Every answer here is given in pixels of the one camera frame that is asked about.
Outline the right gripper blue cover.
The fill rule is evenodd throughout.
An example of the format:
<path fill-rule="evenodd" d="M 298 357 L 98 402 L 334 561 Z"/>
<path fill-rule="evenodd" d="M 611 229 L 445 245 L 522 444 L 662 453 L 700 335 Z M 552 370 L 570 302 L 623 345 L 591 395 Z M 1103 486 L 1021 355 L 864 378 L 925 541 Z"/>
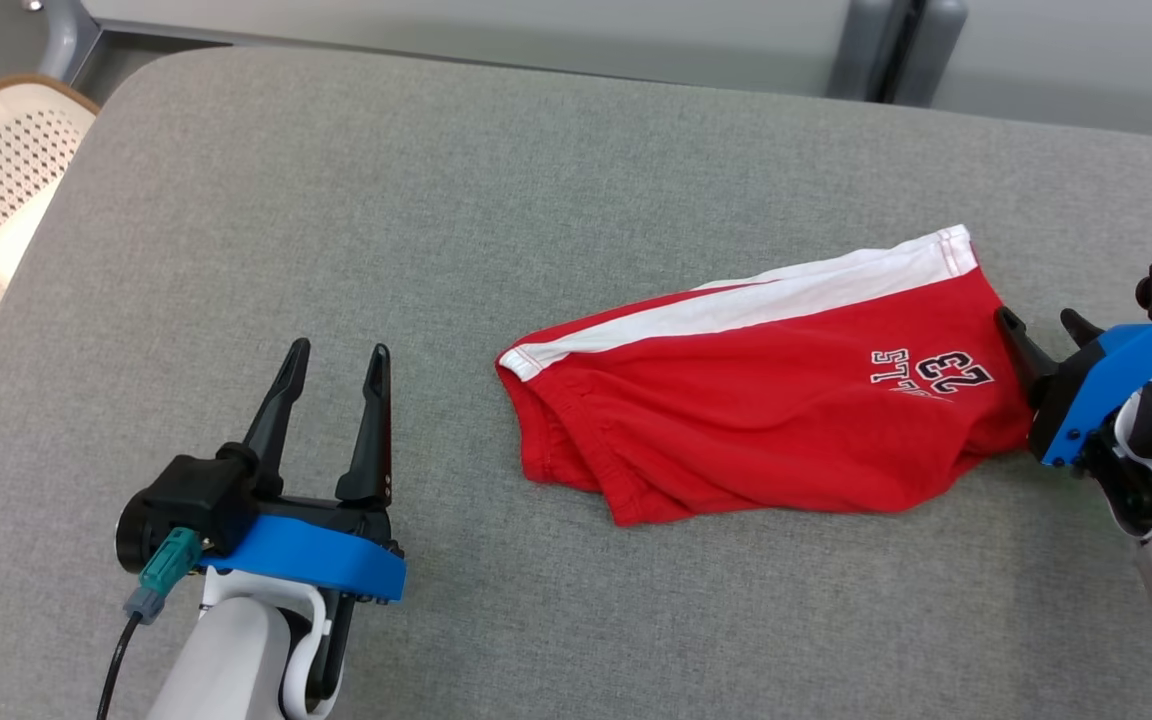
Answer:
<path fill-rule="evenodd" d="M 1010 306 L 995 324 L 1026 402 L 1036 410 L 1030 452 L 1043 465 L 1071 464 L 1112 411 L 1152 381 L 1152 324 L 1098 327 L 1073 306 L 1059 320 L 1078 351 L 1053 361 Z"/>

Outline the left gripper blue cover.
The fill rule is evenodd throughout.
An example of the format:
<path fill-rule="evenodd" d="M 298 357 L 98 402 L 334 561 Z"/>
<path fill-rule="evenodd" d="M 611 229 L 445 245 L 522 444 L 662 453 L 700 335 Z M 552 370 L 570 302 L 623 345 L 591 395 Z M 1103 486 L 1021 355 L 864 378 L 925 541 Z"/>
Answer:
<path fill-rule="evenodd" d="M 306 381 L 308 338 L 288 348 L 262 397 L 242 445 L 255 460 L 255 497 L 280 497 L 285 437 Z M 392 357 L 372 348 L 364 378 L 364 415 L 349 469 L 335 484 L 344 506 L 392 501 Z M 251 598 L 291 626 L 280 696 L 335 698 L 356 602 L 399 602 L 404 594 L 404 553 L 392 537 L 387 510 L 364 510 L 306 498 L 262 502 L 259 518 L 238 550 L 205 559 L 202 611 Z"/>

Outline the grey metal partition leg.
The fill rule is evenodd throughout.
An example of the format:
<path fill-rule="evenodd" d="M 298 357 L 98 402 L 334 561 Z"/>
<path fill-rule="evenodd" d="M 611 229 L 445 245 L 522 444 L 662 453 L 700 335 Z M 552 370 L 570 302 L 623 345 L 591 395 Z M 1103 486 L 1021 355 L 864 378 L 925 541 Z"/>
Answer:
<path fill-rule="evenodd" d="M 177 37 L 137 29 L 109 29 L 88 14 L 81 0 L 13 0 L 20 9 L 46 20 L 47 38 L 38 73 L 65 85 L 100 76 L 105 65 L 127 59 L 152 60 L 194 50 L 227 47 L 228 41 Z"/>

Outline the red and white sports shorts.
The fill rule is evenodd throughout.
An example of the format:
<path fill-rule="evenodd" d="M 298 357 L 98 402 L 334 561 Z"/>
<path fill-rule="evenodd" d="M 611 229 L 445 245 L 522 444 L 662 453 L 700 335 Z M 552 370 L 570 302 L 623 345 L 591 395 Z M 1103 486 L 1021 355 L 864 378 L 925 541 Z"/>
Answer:
<path fill-rule="evenodd" d="M 905 511 L 1025 444 L 1001 305 L 952 225 L 614 306 L 495 369 L 526 479 L 602 497 L 617 526 Z"/>

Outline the grey cylindrical post foot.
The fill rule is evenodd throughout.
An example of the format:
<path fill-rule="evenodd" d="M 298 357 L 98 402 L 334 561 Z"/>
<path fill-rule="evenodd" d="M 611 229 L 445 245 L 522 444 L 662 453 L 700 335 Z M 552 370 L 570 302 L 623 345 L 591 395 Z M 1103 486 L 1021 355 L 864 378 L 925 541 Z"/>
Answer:
<path fill-rule="evenodd" d="M 905 0 L 847 0 L 827 97 L 876 101 L 905 8 Z"/>
<path fill-rule="evenodd" d="M 967 24 L 967 0 L 916 0 L 914 29 L 905 41 L 892 104 L 929 108 Z"/>

